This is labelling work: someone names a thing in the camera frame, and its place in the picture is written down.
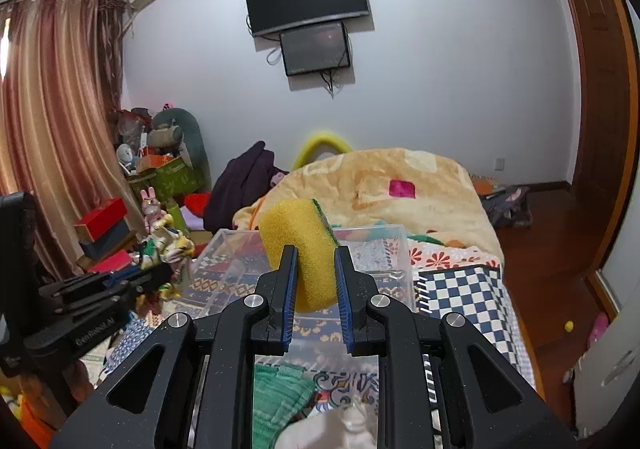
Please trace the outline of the clear plastic storage box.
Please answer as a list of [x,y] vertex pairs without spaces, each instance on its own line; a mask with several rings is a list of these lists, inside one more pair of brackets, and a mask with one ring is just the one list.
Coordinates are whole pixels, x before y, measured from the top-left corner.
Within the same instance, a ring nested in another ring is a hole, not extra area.
[[[293,240],[299,257],[298,291],[292,342],[281,355],[258,355],[260,365],[298,365],[309,372],[375,373],[378,358],[354,357],[342,339],[340,310],[335,302],[334,251],[348,248],[352,268],[372,276],[378,293],[414,307],[407,232],[401,224],[337,228],[335,241],[318,245]],[[276,269],[277,261],[258,231],[220,230],[192,264],[189,285],[168,313],[183,311],[198,319],[214,315],[238,299],[257,292],[259,278]]]

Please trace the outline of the green knitted cloth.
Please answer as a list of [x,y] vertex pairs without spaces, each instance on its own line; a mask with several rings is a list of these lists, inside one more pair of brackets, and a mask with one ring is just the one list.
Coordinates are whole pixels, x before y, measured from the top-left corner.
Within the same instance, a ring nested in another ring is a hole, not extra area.
[[253,385],[252,448],[272,448],[296,414],[314,397],[314,381],[299,365],[256,365]]

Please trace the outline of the white cloth drawstring bag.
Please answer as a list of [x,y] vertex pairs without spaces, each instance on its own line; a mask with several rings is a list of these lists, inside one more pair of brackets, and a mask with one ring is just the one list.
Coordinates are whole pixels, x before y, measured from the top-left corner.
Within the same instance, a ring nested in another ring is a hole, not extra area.
[[378,428],[374,410],[355,400],[347,406],[318,413],[288,425],[274,447],[288,448],[376,448]]

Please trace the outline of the yellow green sponge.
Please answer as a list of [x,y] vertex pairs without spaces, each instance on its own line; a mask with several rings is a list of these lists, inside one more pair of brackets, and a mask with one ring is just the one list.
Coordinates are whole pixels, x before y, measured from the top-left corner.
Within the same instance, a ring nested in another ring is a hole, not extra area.
[[337,302],[334,251],[340,246],[319,203],[286,198],[266,210],[258,224],[272,269],[288,245],[297,250],[296,313],[315,313]]

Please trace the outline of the floral patterned cloth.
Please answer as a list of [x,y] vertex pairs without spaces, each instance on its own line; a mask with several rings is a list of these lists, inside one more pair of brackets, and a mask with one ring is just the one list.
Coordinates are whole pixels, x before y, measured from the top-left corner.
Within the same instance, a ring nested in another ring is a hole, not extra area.
[[132,260],[142,269],[160,263],[171,268],[169,281],[160,286],[160,299],[167,302],[190,287],[194,252],[193,241],[175,226],[170,214],[164,214],[151,222],[149,234],[137,247]]

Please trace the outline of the patterned patchwork table cover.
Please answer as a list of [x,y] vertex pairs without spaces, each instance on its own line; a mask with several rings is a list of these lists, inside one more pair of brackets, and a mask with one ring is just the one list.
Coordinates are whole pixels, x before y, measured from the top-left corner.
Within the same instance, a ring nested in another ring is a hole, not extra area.
[[[54,436],[57,448],[247,448],[254,363],[293,335],[299,253],[220,313],[175,313]],[[497,349],[459,313],[434,319],[382,294],[335,247],[330,280],[347,352],[378,360],[382,448],[551,448],[573,438]]]

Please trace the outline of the beige fleece blanket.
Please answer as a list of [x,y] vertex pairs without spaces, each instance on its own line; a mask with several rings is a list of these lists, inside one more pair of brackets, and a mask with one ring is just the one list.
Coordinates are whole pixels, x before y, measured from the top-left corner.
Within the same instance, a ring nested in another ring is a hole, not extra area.
[[334,227],[401,225],[408,235],[427,235],[504,261],[472,178],[448,157],[402,148],[330,156],[290,172],[238,210],[232,226],[257,229],[267,209],[287,198],[314,198]]

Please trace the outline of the dark purple garment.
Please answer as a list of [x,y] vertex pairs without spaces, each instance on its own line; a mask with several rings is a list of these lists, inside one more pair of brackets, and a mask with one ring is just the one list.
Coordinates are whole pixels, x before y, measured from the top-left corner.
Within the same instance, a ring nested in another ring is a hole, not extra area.
[[274,153],[265,141],[257,141],[231,160],[216,180],[205,205],[206,231],[233,229],[235,213],[266,195],[288,172],[274,165]]

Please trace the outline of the pink rabbit plush toy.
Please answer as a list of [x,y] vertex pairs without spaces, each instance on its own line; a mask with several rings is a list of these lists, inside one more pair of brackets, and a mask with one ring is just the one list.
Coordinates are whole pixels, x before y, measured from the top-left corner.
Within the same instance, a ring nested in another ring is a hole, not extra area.
[[166,215],[166,212],[162,209],[162,204],[156,197],[155,189],[152,186],[142,189],[140,195],[142,198],[141,209],[145,232],[149,235],[152,231],[152,226],[161,220]]

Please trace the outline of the green cardboard box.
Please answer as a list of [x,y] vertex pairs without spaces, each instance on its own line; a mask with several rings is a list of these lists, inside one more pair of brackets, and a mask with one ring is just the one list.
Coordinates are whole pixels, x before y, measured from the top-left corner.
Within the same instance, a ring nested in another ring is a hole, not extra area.
[[140,192],[153,187],[155,198],[161,202],[176,196],[198,192],[205,184],[203,173],[197,168],[186,165],[181,157],[176,157],[163,166],[131,176],[127,181],[139,201],[142,200]]

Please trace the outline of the grey green plush toy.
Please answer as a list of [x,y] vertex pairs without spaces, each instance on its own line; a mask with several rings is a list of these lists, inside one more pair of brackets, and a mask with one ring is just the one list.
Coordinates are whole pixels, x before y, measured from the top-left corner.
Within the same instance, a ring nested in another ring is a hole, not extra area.
[[151,120],[148,145],[177,153],[186,166],[203,175],[205,189],[212,185],[201,127],[189,111],[170,108],[158,112]]

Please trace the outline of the yellow curved cushion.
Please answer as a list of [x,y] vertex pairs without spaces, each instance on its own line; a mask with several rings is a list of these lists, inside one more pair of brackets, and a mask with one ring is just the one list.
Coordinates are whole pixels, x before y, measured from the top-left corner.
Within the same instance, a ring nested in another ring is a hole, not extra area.
[[292,170],[299,169],[312,162],[312,158],[318,149],[329,148],[337,154],[345,154],[352,151],[352,147],[335,134],[329,131],[314,132],[299,150],[292,165]]

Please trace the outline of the pink striped curtain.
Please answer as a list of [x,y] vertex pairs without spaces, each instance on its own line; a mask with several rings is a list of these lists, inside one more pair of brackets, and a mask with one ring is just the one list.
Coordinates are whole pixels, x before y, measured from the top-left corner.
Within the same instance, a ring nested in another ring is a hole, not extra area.
[[76,273],[76,222],[121,198],[142,216],[115,154],[122,97],[124,0],[12,0],[1,7],[1,191],[37,203],[36,253]]

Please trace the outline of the small wall monitor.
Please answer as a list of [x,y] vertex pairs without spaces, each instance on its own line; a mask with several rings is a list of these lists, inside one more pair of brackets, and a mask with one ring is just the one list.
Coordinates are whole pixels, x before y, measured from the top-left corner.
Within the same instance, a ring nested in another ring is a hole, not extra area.
[[307,25],[283,32],[280,45],[288,77],[350,67],[348,35],[343,22]]

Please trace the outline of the brown wooden door frame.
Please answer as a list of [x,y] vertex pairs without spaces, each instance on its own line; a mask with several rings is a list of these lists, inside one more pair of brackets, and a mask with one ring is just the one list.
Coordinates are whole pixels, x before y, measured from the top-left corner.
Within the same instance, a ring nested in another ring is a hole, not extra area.
[[637,45],[624,0],[567,0],[577,42],[580,127],[573,192],[599,219],[589,268],[605,262],[624,220],[637,167]]

